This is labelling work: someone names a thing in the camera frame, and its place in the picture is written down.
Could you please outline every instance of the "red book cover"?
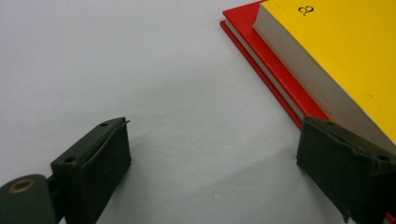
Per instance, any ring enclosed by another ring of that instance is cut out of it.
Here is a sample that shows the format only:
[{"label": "red book cover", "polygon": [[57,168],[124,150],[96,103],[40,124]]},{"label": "red book cover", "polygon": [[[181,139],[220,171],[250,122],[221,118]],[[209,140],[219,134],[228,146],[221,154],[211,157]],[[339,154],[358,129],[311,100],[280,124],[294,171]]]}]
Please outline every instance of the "red book cover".
[{"label": "red book cover", "polygon": [[304,116],[328,119],[294,76],[253,30],[260,2],[223,11],[220,26],[238,47],[253,69],[301,128]]}]

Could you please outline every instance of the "white table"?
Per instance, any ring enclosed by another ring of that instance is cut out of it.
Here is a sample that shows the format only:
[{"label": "white table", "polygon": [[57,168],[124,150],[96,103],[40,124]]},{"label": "white table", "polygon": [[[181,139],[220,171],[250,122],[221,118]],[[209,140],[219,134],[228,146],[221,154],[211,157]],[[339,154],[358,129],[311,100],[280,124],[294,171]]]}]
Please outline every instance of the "white table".
[{"label": "white table", "polygon": [[126,117],[134,161],[98,223],[344,223],[219,27],[246,3],[2,1],[0,185]]}]

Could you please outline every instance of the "white surface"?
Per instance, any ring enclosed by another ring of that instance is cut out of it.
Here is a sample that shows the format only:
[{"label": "white surface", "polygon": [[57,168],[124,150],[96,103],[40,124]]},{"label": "white surface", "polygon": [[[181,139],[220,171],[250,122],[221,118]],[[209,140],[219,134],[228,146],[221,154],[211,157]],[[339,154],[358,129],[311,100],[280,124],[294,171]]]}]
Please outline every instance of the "white surface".
[{"label": "white surface", "polygon": [[124,116],[134,162],[98,223],[343,223],[219,27],[246,3],[2,1],[0,184]]}]

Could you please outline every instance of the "yellow book cover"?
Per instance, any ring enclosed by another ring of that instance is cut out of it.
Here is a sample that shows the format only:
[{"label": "yellow book cover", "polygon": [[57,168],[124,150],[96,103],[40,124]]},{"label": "yellow book cover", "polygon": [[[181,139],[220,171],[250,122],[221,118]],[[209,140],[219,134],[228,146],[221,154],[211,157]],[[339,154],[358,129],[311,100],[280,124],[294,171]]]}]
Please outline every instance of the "yellow book cover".
[{"label": "yellow book cover", "polygon": [[[269,13],[283,26],[305,50],[308,57],[330,76],[329,79],[341,87],[394,147],[396,1],[269,0],[262,3],[261,10]],[[255,29],[259,35],[271,32],[258,26],[260,23],[256,21]],[[269,37],[263,37],[265,41],[272,42],[269,43],[272,48],[276,43],[266,38]],[[297,71],[296,68],[290,70],[292,73],[303,72]],[[304,78],[304,74],[297,74],[297,79],[301,78]],[[303,80],[299,81],[303,86],[309,85]],[[379,145],[395,153],[389,145]]]}]

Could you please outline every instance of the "red book edge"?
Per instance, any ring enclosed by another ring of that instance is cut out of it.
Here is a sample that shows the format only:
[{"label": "red book edge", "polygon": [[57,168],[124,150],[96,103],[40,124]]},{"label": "red book edge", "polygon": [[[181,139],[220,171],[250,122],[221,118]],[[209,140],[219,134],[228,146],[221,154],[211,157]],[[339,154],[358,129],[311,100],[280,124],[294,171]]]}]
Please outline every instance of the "red book edge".
[{"label": "red book edge", "polygon": [[[308,95],[304,88],[298,83],[294,76],[288,71],[283,63],[275,56],[260,36],[254,31],[253,24],[256,20],[260,8],[260,2],[235,7],[223,11],[226,18],[235,31],[244,39],[254,54],[259,58],[261,63],[272,74],[278,86],[289,96],[293,103],[303,113],[304,116],[311,116],[321,119],[329,119],[320,109],[315,101]],[[276,88],[276,84],[265,74],[256,63],[252,55],[238,40],[233,31],[228,27],[226,21],[221,21],[220,26],[230,37],[236,47],[241,51],[262,81],[266,84],[271,93],[280,102],[282,107],[288,113],[298,128],[302,128],[302,118],[294,111],[290,103],[285,99],[282,93]]]}]

